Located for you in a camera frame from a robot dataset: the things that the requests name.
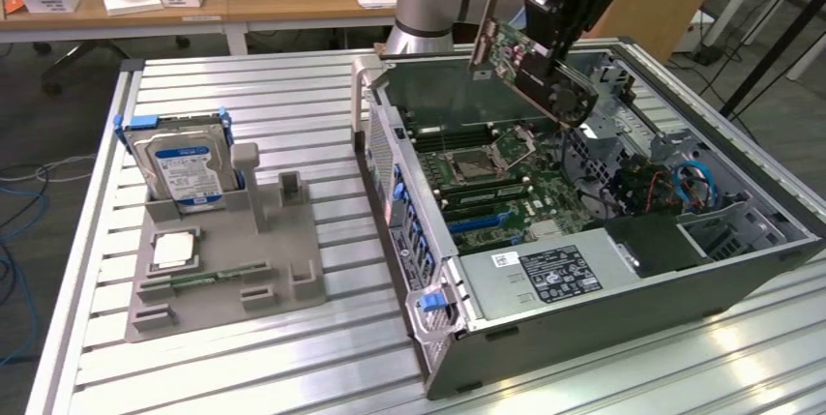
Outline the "white device red button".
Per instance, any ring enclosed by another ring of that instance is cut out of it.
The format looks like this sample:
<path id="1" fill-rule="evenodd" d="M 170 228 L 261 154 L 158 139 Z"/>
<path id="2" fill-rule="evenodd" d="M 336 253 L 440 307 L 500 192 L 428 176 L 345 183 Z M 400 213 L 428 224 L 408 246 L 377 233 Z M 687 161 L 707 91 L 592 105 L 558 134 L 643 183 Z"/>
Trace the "white device red button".
<path id="1" fill-rule="evenodd" d="M 713 22 L 715 18 L 711 17 L 701 9 L 699 9 L 691 17 L 685 31 L 672 52 L 689 53 L 695 51 L 699 43 L 704 38 L 705 33 L 709 31 L 713 25 Z"/>

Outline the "grey plastic parts rack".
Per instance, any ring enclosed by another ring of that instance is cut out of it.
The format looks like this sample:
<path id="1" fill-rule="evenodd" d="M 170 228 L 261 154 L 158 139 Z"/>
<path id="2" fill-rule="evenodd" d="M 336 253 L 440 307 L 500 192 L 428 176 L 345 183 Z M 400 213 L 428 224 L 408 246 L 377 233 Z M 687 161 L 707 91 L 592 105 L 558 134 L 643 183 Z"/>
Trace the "grey plastic parts rack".
<path id="1" fill-rule="evenodd" d="M 244 187 L 224 207 L 181 215 L 166 201 L 145 205 L 123 339 L 149 341 L 253 318 L 316 307 L 326 301 L 309 191 L 297 172 L 260 183 L 257 146 L 230 148 Z M 151 264 L 154 240 L 189 232 L 193 255 L 184 265 Z M 172 277 L 241 268 L 233 280 L 172 288 Z"/>

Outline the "blue case release latch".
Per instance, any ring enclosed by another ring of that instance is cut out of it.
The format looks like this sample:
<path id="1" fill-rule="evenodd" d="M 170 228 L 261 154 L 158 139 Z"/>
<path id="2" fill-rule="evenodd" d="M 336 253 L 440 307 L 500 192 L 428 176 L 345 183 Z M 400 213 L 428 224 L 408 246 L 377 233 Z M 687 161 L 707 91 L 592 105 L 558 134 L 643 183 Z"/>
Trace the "blue case release latch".
<path id="1" fill-rule="evenodd" d="M 449 305 L 446 296 L 441 290 L 424 293 L 418 297 L 416 303 L 422 312 L 442 310 Z"/>

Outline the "silver socket cover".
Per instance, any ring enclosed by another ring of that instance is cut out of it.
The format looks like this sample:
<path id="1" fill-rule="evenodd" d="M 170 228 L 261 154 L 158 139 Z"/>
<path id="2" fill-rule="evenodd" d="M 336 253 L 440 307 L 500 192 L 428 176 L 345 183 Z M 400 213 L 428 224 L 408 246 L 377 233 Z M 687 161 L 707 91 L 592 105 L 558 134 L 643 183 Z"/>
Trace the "silver socket cover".
<path id="1" fill-rule="evenodd" d="M 521 127 L 512 127 L 490 144 L 496 163 L 505 169 L 516 165 L 534 152 L 530 133 Z"/>

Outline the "black graphics card green board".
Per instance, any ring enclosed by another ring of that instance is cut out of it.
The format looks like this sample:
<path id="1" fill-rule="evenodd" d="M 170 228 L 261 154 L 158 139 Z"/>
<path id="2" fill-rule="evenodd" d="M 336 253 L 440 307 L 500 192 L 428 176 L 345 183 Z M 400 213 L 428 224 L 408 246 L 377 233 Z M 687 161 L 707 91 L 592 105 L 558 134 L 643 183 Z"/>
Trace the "black graphics card green board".
<path id="1" fill-rule="evenodd" d="M 552 50 L 493 17 L 497 2 L 485 2 L 468 71 L 494 74 L 548 118 L 574 128 L 588 118 L 599 93 Z"/>

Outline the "dark grey open PC case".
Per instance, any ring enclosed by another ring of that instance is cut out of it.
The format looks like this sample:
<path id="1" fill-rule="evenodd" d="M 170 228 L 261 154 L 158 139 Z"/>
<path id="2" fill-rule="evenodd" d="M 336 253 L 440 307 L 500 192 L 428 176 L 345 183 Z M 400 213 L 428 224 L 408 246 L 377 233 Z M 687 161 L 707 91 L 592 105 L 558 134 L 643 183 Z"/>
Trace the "dark grey open PC case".
<path id="1" fill-rule="evenodd" d="M 788 174 L 711 105 L 633 44 L 584 44 L 569 56 L 599 99 L 641 112 L 649 158 L 621 163 L 605 183 L 573 179 L 587 208 L 640 281 L 492 321 L 469 298 L 448 228 L 413 150 L 413 135 L 486 123 L 534 122 L 569 132 L 488 72 L 470 53 L 358 56 L 352 64 L 353 147 L 381 252 L 396 290 L 425 397 L 474 390 L 729 309 L 776 276 L 826 253 L 826 201 Z M 393 187 L 405 183 L 402 200 Z M 676 218 L 747 202 L 787 237 L 776 247 L 713 261 Z M 422 312 L 441 290 L 449 305 Z"/>

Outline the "black office chair base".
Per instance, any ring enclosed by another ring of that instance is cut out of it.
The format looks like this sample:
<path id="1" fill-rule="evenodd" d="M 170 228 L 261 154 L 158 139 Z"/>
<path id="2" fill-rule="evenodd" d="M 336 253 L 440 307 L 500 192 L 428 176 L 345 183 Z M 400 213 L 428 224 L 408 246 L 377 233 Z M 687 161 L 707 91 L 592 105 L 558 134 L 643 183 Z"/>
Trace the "black office chair base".
<path id="1" fill-rule="evenodd" d="M 55 96 L 61 93 L 57 75 L 95 49 L 113 53 L 119 60 L 131 58 L 126 51 L 110 40 L 86 40 L 79 42 L 41 73 L 41 90 L 46 95 Z"/>

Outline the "black foot pedal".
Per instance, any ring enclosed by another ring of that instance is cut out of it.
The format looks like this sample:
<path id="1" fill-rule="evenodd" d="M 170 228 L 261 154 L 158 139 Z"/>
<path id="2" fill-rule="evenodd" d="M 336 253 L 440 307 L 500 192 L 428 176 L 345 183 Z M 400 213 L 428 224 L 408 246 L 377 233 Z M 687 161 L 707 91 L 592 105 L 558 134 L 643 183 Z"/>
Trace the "black foot pedal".
<path id="1" fill-rule="evenodd" d="M 723 46 L 700 44 L 688 58 L 695 64 L 707 67 L 720 60 L 727 60 L 728 53 Z"/>

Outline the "hard disk in blue caddy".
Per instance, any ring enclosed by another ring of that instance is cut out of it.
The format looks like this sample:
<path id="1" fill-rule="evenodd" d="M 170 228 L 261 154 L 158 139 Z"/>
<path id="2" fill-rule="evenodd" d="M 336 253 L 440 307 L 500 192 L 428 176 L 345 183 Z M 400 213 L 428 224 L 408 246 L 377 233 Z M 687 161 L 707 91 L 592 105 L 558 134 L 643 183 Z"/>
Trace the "hard disk in blue caddy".
<path id="1" fill-rule="evenodd" d="M 113 131 L 134 159 L 151 201 L 181 214 L 217 210 L 242 179 L 230 163 L 230 116 L 224 108 L 188 116 L 113 118 Z"/>

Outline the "grey perforated disk bay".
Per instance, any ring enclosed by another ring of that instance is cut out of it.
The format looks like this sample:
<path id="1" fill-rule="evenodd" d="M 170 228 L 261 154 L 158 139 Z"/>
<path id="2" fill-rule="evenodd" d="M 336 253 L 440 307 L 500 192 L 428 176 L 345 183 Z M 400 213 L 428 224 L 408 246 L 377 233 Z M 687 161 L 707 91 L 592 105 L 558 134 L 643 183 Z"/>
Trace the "grey perforated disk bay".
<path id="1" fill-rule="evenodd" d="M 684 213 L 676 221 L 704 256 L 713 261 L 787 242 L 775 224 L 747 202 L 735 202 L 704 214 Z"/>

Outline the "silver metal disk bay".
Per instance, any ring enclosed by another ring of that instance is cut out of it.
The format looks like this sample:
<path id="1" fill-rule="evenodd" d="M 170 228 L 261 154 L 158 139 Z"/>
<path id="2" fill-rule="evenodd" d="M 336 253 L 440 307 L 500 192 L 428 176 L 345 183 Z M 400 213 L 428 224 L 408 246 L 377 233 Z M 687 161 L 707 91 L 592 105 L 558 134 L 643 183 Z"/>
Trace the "silver metal disk bay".
<path id="1" fill-rule="evenodd" d="M 653 128 L 639 110 L 616 97 L 600 99 L 591 115 L 568 135 L 568 177 L 605 183 L 624 161 L 635 156 L 649 158 L 653 136 Z"/>

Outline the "silver CPU chip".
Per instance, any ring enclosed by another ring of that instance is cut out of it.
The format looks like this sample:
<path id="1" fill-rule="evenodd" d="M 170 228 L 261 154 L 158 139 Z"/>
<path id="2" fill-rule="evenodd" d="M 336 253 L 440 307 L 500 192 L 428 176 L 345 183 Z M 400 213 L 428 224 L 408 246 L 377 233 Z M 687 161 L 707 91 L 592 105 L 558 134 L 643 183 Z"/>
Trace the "silver CPU chip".
<path id="1" fill-rule="evenodd" d="M 159 235 L 154 240 L 151 264 L 158 268 L 173 268 L 185 264 L 193 255 L 194 237 L 189 232 Z"/>

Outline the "blue expansion slot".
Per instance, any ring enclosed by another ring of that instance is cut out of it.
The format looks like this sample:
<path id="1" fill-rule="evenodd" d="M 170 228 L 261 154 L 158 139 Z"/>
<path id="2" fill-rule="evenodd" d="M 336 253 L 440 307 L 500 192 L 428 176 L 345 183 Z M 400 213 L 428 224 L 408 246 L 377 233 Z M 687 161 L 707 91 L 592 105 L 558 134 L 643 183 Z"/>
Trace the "blue expansion slot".
<path id="1" fill-rule="evenodd" d="M 450 234 L 457 234 L 472 230 L 500 227 L 506 222 L 509 215 L 509 212 L 502 212 L 464 221 L 449 222 L 448 231 Z"/>

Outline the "silver chipset heat sink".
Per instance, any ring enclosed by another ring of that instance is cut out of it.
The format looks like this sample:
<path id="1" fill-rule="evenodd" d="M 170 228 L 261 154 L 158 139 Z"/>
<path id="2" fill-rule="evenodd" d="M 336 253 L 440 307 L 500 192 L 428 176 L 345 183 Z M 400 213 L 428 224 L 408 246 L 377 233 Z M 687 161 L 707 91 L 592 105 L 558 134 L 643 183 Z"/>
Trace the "silver chipset heat sink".
<path id="1" fill-rule="evenodd" d="M 534 240 L 554 238 L 566 234 L 564 228 L 553 220 L 532 222 L 529 233 Z"/>

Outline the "black tripod pole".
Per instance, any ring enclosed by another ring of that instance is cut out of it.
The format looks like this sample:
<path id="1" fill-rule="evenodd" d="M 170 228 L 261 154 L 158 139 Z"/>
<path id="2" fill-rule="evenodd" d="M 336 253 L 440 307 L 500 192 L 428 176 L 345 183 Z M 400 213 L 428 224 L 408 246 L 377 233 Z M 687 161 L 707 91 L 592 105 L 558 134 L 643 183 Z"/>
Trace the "black tripod pole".
<path id="1" fill-rule="evenodd" d="M 723 13 L 719 15 L 716 19 L 715 27 L 711 30 L 711 33 L 709 33 L 711 38 L 708 39 L 708 45 L 713 45 L 717 35 L 723 33 L 723 30 L 727 26 L 727 21 L 735 14 L 737 7 L 743 1 L 744 0 L 729 0 L 728 1 L 728 4 L 723 10 Z M 739 44 L 736 45 L 732 53 L 736 53 L 737 50 L 743 46 L 745 46 L 748 43 L 752 42 L 753 38 L 756 37 L 759 29 L 763 27 L 764 22 L 767 21 L 769 16 L 773 14 L 775 9 L 779 7 L 781 2 L 783 0 L 769 0 L 768 7 L 764 9 L 759 19 L 752 24 L 752 27 L 744 33 L 744 36 Z M 779 59 L 780 54 L 791 46 L 792 41 L 797 38 L 797 36 L 803 32 L 803 29 L 805 28 L 808 23 L 813 20 L 816 14 L 819 13 L 820 9 L 824 6 L 826 6 L 826 0 L 809 0 L 807 2 L 796 18 L 792 20 L 787 29 L 784 30 L 784 32 L 781 33 L 781 35 L 773 42 L 761 60 L 757 62 L 756 66 L 753 67 L 752 71 L 747 75 L 745 79 L 737 86 L 729 98 L 725 100 L 723 107 L 719 109 L 720 115 L 725 117 L 728 120 L 733 120 L 739 116 L 739 113 L 745 111 L 745 106 L 743 106 L 739 111 L 735 111 L 735 110 L 739 107 L 745 96 L 751 92 L 752 88 L 755 87 L 757 81 L 763 78 L 768 69 L 771 68 L 776 60 Z"/>

